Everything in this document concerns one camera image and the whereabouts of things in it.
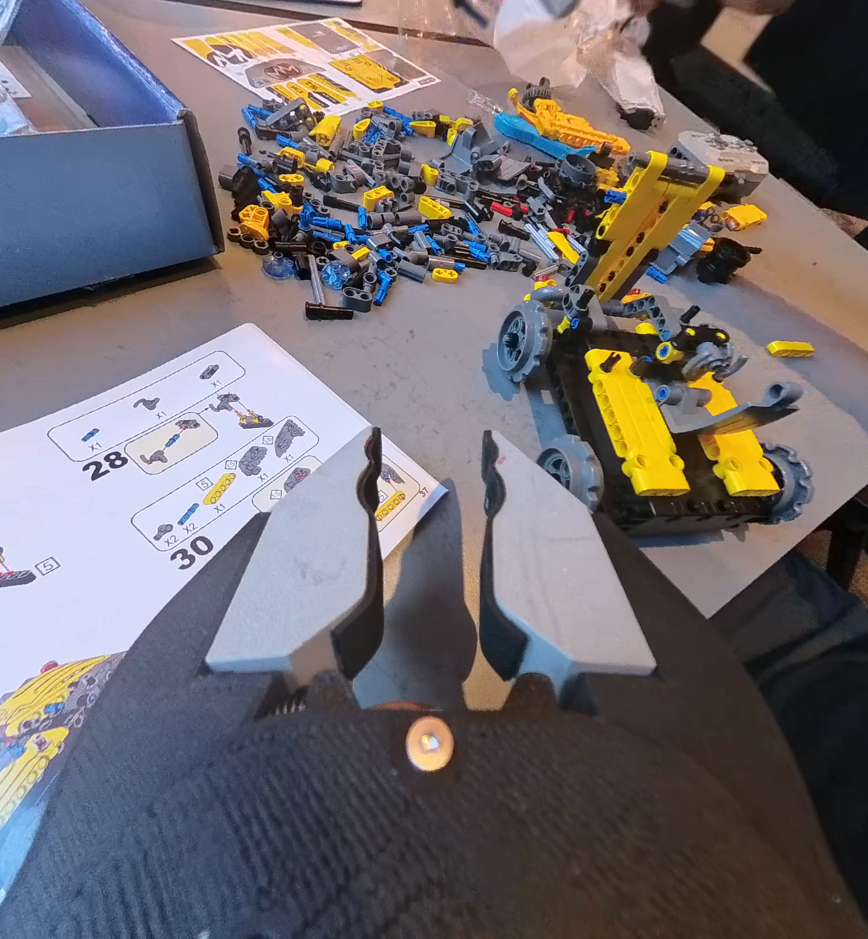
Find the grey battery box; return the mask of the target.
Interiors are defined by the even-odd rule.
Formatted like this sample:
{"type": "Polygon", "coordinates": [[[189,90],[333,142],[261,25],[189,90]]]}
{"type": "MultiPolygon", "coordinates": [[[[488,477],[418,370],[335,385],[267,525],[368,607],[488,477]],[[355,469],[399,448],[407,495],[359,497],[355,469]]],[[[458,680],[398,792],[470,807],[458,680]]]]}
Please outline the grey battery box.
{"type": "Polygon", "coordinates": [[[681,132],[669,155],[722,168],[724,178],[714,196],[729,204],[745,201],[769,174],[769,162],[756,145],[720,132],[681,132]]]}

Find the yellow grey sticker sheet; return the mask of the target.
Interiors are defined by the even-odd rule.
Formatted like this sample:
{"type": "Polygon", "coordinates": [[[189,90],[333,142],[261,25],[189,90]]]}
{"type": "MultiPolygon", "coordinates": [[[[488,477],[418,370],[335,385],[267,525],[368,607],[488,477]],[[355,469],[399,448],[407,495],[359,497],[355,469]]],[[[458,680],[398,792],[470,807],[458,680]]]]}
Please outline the yellow grey sticker sheet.
{"type": "Polygon", "coordinates": [[[339,18],[222,29],[174,43],[252,95],[341,115],[440,83],[425,68],[339,18]]]}

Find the grey desk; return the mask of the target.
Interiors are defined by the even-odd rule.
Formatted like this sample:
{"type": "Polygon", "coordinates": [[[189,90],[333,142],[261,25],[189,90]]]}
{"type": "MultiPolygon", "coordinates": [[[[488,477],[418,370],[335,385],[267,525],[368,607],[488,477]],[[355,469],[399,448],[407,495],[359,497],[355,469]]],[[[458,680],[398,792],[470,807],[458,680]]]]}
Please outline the grey desk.
{"type": "MultiPolygon", "coordinates": [[[[733,381],[756,385],[797,369],[800,412],[770,426],[811,466],[816,495],[795,522],[707,541],[639,542],[706,615],[745,587],[868,485],[868,253],[788,183],[769,177],[756,202],[769,220],[746,242],[762,248],[726,287],[692,274],[666,285],[728,322],[750,362],[733,381]],[[815,346],[812,358],[772,358],[776,340],[815,346]]],[[[8,308],[0,315],[0,432],[75,405],[236,326],[251,323],[289,352],[432,475],[451,481],[430,524],[463,551],[467,599],[478,606],[484,487],[482,434],[496,429],[529,456],[560,431],[547,393],[516,389],[496,373],[490,346],[522,276],[480,271],[467,286],[405,288],[349,323],[309,323],[306,293],[287,295],[231,245],[213,261],[146,275],[127,286],[8,308]]]]}

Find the person's body in dark clothes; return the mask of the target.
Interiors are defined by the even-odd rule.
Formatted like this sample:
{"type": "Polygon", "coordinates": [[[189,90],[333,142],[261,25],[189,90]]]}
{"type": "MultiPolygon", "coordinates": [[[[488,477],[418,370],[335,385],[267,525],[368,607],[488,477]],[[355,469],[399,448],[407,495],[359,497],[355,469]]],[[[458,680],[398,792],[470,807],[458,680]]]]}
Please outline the person's body in dark clothes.
{"type": "Polygon", "coordinates": [[[868,610],[791,551],[710,622],[779,722],[868,922],[868,610]]]}

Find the white instruction booklet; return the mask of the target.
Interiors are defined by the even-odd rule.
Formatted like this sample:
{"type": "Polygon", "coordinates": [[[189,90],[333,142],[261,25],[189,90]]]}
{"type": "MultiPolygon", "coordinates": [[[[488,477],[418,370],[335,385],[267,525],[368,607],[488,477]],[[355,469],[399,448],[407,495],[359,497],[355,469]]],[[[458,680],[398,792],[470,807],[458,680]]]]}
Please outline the white instruction booklet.
{"type": "Polygon", "coordinates": [[[367,425],[246,324],[0,433],[0,897],[123,654],[367,425]]]}

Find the dark blue cardboard kit box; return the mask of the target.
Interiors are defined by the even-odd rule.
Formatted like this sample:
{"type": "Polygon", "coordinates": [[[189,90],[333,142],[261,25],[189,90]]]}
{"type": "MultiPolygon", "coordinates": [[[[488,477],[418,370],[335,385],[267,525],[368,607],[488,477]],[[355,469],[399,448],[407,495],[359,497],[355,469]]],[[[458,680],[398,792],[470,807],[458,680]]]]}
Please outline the dark blue cardboard kit box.
{"type": "Polygon", "coordinates": [[[9,36],[92,127],[0,137],[0,308],[224,249],[193,112],[79,2],[24,2],[9,36]]]}

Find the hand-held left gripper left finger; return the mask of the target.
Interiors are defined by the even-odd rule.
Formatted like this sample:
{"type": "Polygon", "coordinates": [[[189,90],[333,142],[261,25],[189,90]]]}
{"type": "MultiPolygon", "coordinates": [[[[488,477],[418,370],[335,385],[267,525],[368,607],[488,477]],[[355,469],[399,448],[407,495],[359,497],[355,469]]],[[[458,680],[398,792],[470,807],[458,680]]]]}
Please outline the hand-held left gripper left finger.
{"type": "Polygon", "coordinates": [[[295,690],[365,668],[384,632],[381,455],[380,429],[358,432],[270,511],[209,647],[211,671],[275,673],[295,690]]]}

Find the yellow black toy vehicle model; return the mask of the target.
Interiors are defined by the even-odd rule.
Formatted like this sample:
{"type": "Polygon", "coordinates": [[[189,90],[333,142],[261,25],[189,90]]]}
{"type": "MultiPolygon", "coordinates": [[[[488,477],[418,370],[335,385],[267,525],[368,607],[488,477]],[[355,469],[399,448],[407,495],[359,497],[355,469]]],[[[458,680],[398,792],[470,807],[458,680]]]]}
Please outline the yellow black toy vehicle model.
{"type": "Polygon", "coordinates": [[[498,331],[500,371],[517,386],[546,377],[564,436],[540,469],[624,532],[669,536],[797,519],[814,498],[810,465],[759,432],[799,409],[801,385],[767,385],[738,400],[731,380],[748,357],[728,328],[641,290],[655,261],[724,178],[720,167],[669,153],[632,153],[596,186],[574,189],[557,167],[540,179],[539,208],[588,208],[590,233],[573,241],[561,280],[535,281],[498,331]]]}

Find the light blue brick separator tool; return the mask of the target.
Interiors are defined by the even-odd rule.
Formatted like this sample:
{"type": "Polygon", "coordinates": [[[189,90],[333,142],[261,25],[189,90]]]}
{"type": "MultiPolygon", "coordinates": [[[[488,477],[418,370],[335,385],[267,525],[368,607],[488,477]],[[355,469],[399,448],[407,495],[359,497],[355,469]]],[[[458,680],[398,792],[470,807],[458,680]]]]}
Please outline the light blue brick separator tool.
{"type": "Polygon", "coordinates": [[[597,153],[597,147],[570,147],[560,141],[541,135],[534,126],[517,114],[496,112],[492,115],[495,130],[510,141],[538,150],[555,159],[569,155],[588,158],[597,153]]]}

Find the pile of small building pieces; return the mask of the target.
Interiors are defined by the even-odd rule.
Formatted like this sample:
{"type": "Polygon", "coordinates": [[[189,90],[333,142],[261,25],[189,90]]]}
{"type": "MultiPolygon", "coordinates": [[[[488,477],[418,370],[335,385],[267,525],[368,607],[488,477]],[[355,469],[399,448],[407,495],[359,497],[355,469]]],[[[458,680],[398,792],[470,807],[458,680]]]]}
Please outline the pile of small building pieces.
{"type": "MultiPolygon", "coordinates": [[[[383,305],[399,278],[452,284],[474,268],[557,280],[564,235],[543,230],[569,222],[580,241],[593,211],[539,208],[531,228],[540,179],[560,159],[495,130],[494,113],[516,114],[510,100],[511,110],[475,93],[470,102],[477,116],[451,118],[374,100],[349,129],[301,99],[242,109],[236,163],[219,174],[233,201],[228,240],[261,256],[270,278],[308,280],[305,315],[317,321],[383,305]]],[[[647,277],[662,284],[714,238],[767,219],[747,199],[713,195],[655,261],[661,279],[647,277]]]]}

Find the crumpled clear plastic bag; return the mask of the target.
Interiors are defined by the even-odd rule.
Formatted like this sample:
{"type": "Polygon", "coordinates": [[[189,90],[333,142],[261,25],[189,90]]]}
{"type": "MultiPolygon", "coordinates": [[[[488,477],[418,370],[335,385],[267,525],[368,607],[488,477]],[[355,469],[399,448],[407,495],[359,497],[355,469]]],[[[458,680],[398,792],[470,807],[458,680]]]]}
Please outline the crumpled clear plastic bag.
{"type": "Polygon", "coordinates": [[[492,44],[510,72],[554,88],[592,78],[631,127],[648,131],[665,109],[643,47],[656,2],[502,2],[492,44]]]}

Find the black toy wheel rim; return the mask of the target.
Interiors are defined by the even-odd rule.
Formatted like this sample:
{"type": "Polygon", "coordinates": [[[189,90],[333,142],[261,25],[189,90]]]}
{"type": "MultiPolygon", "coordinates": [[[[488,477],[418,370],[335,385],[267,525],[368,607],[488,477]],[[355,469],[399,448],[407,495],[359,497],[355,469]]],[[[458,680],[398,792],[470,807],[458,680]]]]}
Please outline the black toy wheel rim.
{"type": "Polygon", "coordinates": [[[703,285],[728,285],[762,248],[747,246],[728,237],[716,237],[709,252],[698,259],[696,275],[703,285]]]}

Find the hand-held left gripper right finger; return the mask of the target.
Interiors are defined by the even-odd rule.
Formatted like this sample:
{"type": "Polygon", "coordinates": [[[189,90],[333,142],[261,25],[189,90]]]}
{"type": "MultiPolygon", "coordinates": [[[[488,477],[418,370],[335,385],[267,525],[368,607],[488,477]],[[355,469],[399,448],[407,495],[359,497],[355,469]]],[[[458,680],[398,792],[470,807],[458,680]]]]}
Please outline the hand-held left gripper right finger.
{"type": "Polygon", "coordinates": [[[483,435],[479,642],[506,682],[557,699],[585,675],[647,678],[655,657],[592,512],[496,431],[483,435]]]}

